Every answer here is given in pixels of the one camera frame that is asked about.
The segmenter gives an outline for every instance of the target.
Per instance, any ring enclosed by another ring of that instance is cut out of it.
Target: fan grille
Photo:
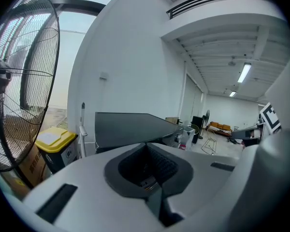
[[[0,26],[0,171],[16,167],[34,144],[58,51],[59,23],[50,0],[16,0]]]

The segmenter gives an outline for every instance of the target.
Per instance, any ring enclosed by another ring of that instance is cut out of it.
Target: black speaker
[[[200,133],[202,131],[203,120],[204,119],[202,117],[197,117],[197,116],[193,116],[193,118],[192,118],[192,122],[191,122],[192,125],[196,125],[197,127],[199,127],[199,133],[195,134],[193,136],[193,140],[192,140],[193,144],[196,144],[197,141],[198,141],[199,135],[200,135]]]

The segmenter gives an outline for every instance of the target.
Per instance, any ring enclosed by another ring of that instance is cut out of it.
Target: ceiling light
[[[238,83],[242,83],[243,80],[245,79],[245,77],[247,76],[249,70],[250,70],[250,67],[251,67],[251,64],[249,63],[245,63],[244,64],[244,68],[243,68],[243,71],[242,71],[242,74],[240,76],[240,78],[238,78],[237,82]]]

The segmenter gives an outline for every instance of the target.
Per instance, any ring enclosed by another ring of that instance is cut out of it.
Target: brown sofa
[[[222,124],[219,124],[217,122],[210,122],[210,124],[207,126],[207,129],[209,129],[209,126],[214,126],[216,128],[218,128],[219,130],[215,130],[214,132],[217,133],[217,134],[221,134],[221,135],[224,135],[224,136],[228,136],[230,137],[231,134],[228,134],[228,133],[225,133],[224,131],[231,131],[231,126],[229,125],[222,125]]]

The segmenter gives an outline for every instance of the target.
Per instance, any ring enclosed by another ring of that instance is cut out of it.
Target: yellow trash bin
[[[77,134],[51,127],[39,133],[35,145],[52,173],[56,173],[76,160],[73,141]]]

